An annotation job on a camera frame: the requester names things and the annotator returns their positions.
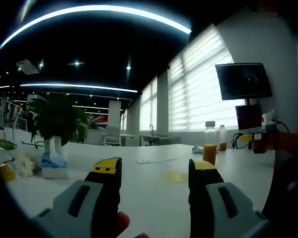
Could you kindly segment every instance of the desk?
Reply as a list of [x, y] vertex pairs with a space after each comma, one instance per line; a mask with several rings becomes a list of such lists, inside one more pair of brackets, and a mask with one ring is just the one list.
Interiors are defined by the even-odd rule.
[[[101, 159], [119, 156], [123, 159], [121, 202], [119, 210], [130, 217], [129, 227], [119, 236], [134, 237], [146, 232], [150, 237], [188, 238], [190, 210], [187, 184], [170, 184], [163, 175], [168, 171], [188, 172], [192, 154], [189, 145], [147, 147], [108, 147], [69, 143], [70, 179], [51, 180], [39, 177], [18, 178], [8, 183], [17, 202], [29, 216], [52, 207], [53, 199], [77, 179], [84, 179]], [[161, 160], [182, 157], [172, 162], [138, 164], [137, 160]], [[262, 211], [272, 182], [275, 152], [253, 154], [249, 150], [219, 152], [216, 167], [224, 181], [230, 181]]]

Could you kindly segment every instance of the yellow object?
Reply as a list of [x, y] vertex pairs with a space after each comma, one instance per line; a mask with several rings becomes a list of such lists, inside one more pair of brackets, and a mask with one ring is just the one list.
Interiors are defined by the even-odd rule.
[[15, 172], [8, 165], [0, 165], [0, 174], [6, 182], [15, 179]]
[[94, 165], [92, 172], [102, 173], [102, 174], [115, 174], [116, 173], [116, 164], [119, 158], [111, 158], [107, 160], [102, 160]]
[[253, 135], [252, 134], [241, 135], [238, 139], [242, 140], [242, 141], [249, 142], [253, 139]]
[[187, 183], [188, 177], [188, 173], [167, 172], [164, 175], [164, 180], [169, 183]]
[[195, 170], [215, 170], [215, 166], [207, 161], [193, 160]]

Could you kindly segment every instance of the bottle cap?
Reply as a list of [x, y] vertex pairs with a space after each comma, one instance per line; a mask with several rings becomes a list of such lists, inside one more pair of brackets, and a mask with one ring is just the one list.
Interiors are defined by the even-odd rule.
[[205, 122], [205, 126], [206, 126], [206, 127], [210, 127], [210, 126], [213, 126], [213, 127], [214, 127], [214, 126], [215, 126], [215, 121], [213, 121], [213, 120], [211, 120], [211, 121], [206, 121], [206, 122]]

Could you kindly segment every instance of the tissue box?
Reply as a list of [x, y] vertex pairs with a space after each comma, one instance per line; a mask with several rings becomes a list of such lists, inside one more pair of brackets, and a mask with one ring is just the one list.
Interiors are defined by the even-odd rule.
[[43, 155], [41, 161], [43, 177], [46, 179], [68, 179], [68, 164], [63, 156]]

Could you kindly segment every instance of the led light strip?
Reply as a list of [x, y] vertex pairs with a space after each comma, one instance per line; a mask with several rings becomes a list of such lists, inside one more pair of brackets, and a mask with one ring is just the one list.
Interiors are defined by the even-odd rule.
[[90, 113], [90, 114], [97, 114], [97, 115], [108, 115], [106, 113]]
[[73, 105], [73, 107], [76, 107], [76, 108], [93, 108], [93, 109], [104, 109], [104, 110], [109, 110], [109, 108], [97, 108], [97, 107], [76, 106], [76, 105]]
[[13, 32], [1, 45], [0, 49], [2, 49], [3, 46], [5, 46], [6, 43], [8, 43], [12, 38], [14, 38], [16, 35], [24, 31], [25, 29], [29, 28], [30, 26], [33, 26], [41, 21], [44, 21], [46, 19], [59, 16], [59, 15], [64, 15], [68, 13], [73, 13], [73, 12], [79, 12], [79, 11], [116, 11], [116, 12], [123, 12], [123, 13], [128, 13], [132, 15], [137, 15], [137, 16], [142, 16], [146, 18], [150, 18], [152, 20], [156, 20], [159, 22], [162, 22], [164, 24], [167, 24], [169, 26], [172, 26], [180, 31], [183, 31], [186, 34], [190, 34], [191, 30], [175, 21], [172, 21], [168, 18], [165, 18], [163, 16], [148, 12], [148, 11], [143, 11], [131, 7], [124, 7], [124, 6], [114, 6], [114, 5], [86, 5], [86, 6], [75, 6], [75, 7], [70, 7], [70, 8], [65, 8], [62, 10], [54, 11], [49, 14], [46, 14], [44, 16], [41, 16], [39, 18], [34, 19], [33, 21], [30, 21], [29, 23], [25, 24], [15, 32]]
[[29, 86], [54, 86], [54, 87], [76, 87], [76, 88], [96, 88], [96, 89], [106, 89], [114, 91], [124, 91], [137, 93], [137, 90], [123, 89], [123, 88], [111, 88], [111, 87], [102, 87], [102, 86], [91, 86], [91, 85], [79, 85], [79, 84], [66, 84], [66, 83], [30, 83], [30, 84], [21, 84], [21, 87]]

